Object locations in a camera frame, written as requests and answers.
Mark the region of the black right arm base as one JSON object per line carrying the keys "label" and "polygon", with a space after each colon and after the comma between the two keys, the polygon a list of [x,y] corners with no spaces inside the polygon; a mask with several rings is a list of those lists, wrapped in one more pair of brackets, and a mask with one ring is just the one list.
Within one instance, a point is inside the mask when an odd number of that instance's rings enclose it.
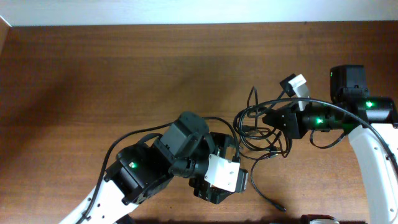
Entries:
{"label": "black right arm base", "polygon": [[329,215],[307,214],[300,217],[300,224],[340,224],[336,218]]}

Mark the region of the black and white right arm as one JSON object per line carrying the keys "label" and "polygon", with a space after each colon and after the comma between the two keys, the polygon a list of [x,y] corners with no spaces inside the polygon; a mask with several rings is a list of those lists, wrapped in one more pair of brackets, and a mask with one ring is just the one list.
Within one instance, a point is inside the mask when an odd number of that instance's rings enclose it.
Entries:
{"label": "black and white right arm", "polygon": [[282,81],[285,106],[270,110],[264,124],[290,139],[311,131],[343,130],[358,160],[371,223],[397,223],[397,109],[386,96],[371,96],[362,65],[330,69],[329,103],[312,99],[302,75]]}

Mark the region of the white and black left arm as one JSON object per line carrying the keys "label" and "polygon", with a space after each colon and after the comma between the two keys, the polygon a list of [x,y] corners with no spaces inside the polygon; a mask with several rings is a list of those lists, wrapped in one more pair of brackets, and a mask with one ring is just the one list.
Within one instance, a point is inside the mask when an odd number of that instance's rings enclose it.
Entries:
{"label": "white and black left arm", "polygon": [[174,177],[188,179],[194,196],[213,204],[245,191],[248,172],[239,154],[226,158],[227,148],[238,146],[236,135],[211,132],[205,118],[189,111],[164,127],[163,134],[146,129],[104,165],[96,187],[62,223],[132,223],[129,213]]}

